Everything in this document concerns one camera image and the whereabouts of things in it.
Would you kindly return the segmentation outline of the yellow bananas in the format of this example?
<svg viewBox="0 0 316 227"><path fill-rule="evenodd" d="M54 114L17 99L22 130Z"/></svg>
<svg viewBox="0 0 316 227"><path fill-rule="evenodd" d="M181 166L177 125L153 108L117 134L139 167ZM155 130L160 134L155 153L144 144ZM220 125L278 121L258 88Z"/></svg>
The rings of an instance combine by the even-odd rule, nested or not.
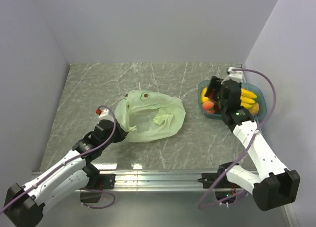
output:
<svg viewBox="0 0 316 227"><path fill-rule="evenodd" d="M246 109L251 109L256 104L257 95L249 90L246 90L244 88L241 89L241 106L243 106Z"/></svg>

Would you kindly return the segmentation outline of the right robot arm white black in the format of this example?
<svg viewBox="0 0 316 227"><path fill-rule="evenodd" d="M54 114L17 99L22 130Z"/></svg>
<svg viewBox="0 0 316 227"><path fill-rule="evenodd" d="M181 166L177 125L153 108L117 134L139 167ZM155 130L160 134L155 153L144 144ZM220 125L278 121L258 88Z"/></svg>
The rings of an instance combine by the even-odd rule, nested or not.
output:
<svg viewBox="0 0 316 227"><path fill-rule="evenodd" d="M253 196L257 207L268 211L296 200L300 175L289 170L275 155L260 132L259 125L248 109L241 105L241 82L213 76L206 96L218 102L223 122L245 147L257 174L243 169L240 159L219 166L217 179L210 189L219 183L222 187L236 184Z"/></svg>

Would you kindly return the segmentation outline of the orange fruit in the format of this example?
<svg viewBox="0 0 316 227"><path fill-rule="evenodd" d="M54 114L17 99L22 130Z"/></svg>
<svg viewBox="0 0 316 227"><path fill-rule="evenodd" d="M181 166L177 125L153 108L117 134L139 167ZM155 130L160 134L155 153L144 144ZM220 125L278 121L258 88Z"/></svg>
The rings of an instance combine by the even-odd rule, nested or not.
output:
<svg viewBox="0 0 316 227"><path fill-rule="evenodd" d="M251 109L249 109L249 112L253 115L253 116L256 116L257 113L259 112L259 109L260 109L260 106L258 103L255 103L253 105L253 107Z"/></svg>

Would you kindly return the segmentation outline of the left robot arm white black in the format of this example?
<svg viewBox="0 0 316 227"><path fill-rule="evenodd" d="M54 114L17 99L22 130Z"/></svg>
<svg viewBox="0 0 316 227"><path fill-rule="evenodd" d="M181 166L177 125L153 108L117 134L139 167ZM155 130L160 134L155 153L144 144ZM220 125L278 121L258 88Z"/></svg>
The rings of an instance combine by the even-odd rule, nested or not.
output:
<svg viewBox="0 0 316 227"><path fill-rule="evenodd" d="M101 120L55 165L33 180L7 191L5 214L17 227L35 227L44 213L78 189L102 190L104 181L92 164L103 150L127 136L116 120Z"/></svg>

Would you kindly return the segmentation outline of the green printed plastic bag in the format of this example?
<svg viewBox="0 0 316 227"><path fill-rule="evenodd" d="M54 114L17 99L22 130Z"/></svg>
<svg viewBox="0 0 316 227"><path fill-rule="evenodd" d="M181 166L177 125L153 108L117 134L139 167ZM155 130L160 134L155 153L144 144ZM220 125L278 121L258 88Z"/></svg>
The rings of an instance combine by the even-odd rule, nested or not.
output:
<svg viewBox="0 0 316 227"><path fill-rule="evenodd" d="M115 109L115 117L131 143L174 136L182 128L185 116L181 99L146 90L128 92Z"/></svg>

